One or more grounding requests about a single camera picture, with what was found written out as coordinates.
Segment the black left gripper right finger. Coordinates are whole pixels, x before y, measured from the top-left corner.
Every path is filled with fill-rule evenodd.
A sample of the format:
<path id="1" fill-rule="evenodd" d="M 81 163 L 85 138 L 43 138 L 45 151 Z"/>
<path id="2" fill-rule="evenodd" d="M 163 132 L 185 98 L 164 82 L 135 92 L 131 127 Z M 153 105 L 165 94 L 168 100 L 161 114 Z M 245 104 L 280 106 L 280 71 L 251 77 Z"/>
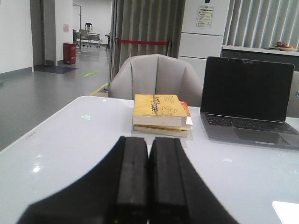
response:
<path id="1" fill-rule="evenodd" d="M 236 224 L 186 156 L 178 138 L 157 137 L 149 156 L 151 224 Z"/>

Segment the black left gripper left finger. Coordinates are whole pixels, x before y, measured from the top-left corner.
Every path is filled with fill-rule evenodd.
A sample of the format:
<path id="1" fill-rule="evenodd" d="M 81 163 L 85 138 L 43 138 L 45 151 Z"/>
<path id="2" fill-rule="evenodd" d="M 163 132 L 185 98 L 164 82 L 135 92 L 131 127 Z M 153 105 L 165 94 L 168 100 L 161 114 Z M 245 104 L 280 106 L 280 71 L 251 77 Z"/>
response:
<path id="1" fill-rule="evenodd" d="M 83 177 L 31 204 L 20 224 L 145 224 L 148 151 L 143 138 L 120 137 Z"/>

